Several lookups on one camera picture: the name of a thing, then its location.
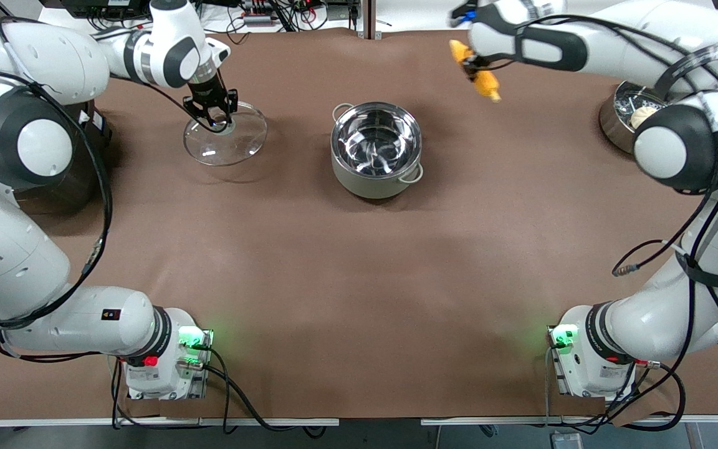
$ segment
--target metal bowl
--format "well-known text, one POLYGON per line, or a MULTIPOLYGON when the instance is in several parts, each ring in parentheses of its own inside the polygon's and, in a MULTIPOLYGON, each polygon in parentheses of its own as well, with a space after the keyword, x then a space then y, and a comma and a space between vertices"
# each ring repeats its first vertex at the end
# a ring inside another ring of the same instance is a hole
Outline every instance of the metal bowl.
POLYGON ((414 117, 384 102, 351 107, 331 132, 337 163, 368 179, 388 179, 408 170, 417 163, 421 146, 414 117))

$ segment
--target brown tabletop surface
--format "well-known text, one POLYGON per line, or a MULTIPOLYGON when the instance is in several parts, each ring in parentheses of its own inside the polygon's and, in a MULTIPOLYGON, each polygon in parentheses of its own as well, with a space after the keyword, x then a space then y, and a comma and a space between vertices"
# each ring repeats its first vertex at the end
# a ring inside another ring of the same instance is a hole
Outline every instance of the brown tabletop surface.
MULTIPOLYGON (((513 65, 493 104, 451 60, 450 38, 466 34, 251 35, 223 75, 269 133, 233 167, 189 157, 185 114, 114 80, 97 105, 122 140, 115 216, 89 284, 142 290, 216 330, 267 417, 544 413, 546 326, 641 287, 661 262, 616 279, 613 262, 671 235, 696 199, 647 179, 601 135, 598 106, 617 80, 513 65), (424 136, 422 181, 374 203, 345 191, 328 159, 332 108, 368 100, 407 109, 424 136)), ((100 205, 38 223, 76 276, 100 205)), ((718 414, 718 347, 690 355, 681 375, 686 412, 718 414)), ((0 418, 106 417, 108 386, 103 356, 0 356, 0 418)), ((221 392, 213 379, 205 400, 132 411, 219 417, 221 392)), ((601 410, 576 398, 552 407, 601 410)))

